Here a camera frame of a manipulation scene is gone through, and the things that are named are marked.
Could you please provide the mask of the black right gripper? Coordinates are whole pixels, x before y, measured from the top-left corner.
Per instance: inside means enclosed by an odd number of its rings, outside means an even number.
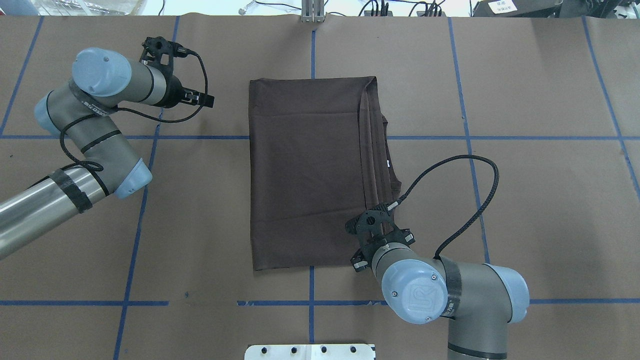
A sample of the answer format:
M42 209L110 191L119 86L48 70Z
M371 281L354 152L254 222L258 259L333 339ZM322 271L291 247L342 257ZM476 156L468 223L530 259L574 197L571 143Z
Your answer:
M372 269L373 255L370 249L377 249L388 243L411 246L416 241L409 228L398 228L394 222L393 209L368 209L348 219L345 231L358 239L359 250L350 258L355 272Z

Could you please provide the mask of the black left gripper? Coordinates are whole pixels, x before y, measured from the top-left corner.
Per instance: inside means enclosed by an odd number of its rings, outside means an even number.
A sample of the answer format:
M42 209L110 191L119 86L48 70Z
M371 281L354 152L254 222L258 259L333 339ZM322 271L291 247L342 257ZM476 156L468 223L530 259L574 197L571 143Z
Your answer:
M147 66L151 73L151 91L143 104L171 109L183 103L198 107L214 107L215 96L194 89L184 89L182 82L174 75L174 59L185 58L182 45L162 36L147 37L142 45L139 62Z

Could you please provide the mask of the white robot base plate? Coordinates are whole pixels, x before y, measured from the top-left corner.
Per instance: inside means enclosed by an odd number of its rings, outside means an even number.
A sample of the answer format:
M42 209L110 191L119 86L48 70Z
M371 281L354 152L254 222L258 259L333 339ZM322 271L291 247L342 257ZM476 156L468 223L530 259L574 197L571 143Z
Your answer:
M247 347L245 360L375 360L374 344L256 344Z

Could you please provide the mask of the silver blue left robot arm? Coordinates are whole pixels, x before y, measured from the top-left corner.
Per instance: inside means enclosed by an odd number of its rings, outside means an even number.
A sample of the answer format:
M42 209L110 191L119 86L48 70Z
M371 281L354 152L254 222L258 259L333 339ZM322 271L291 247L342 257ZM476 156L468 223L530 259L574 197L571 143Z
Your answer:
M178 104L200 112L215 98L208 89L186 88L174 75L174 60L201 55L162 36L148 37L135 61L117 51L80 51L68 82L34 108L38 124L57 138L70 164L55 169L1 204L0 253L5 259L96 203L124 199L147 186L153 174L112 120L128 112L163 123L157 116L122 107L121 102L171 109Z

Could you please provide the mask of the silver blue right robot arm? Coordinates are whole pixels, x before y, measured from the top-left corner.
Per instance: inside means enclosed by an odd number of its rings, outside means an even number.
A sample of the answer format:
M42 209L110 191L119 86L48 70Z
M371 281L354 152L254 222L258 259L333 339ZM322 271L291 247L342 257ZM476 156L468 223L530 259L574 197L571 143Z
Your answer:
M507 359L508 326L523 321L530 306L530 290L518 271L421 257L411 248L412 232L398 228L384 205L348 220L345 230L359 243L352 267L372 272L400 319L414 325L448 319L448 359Z

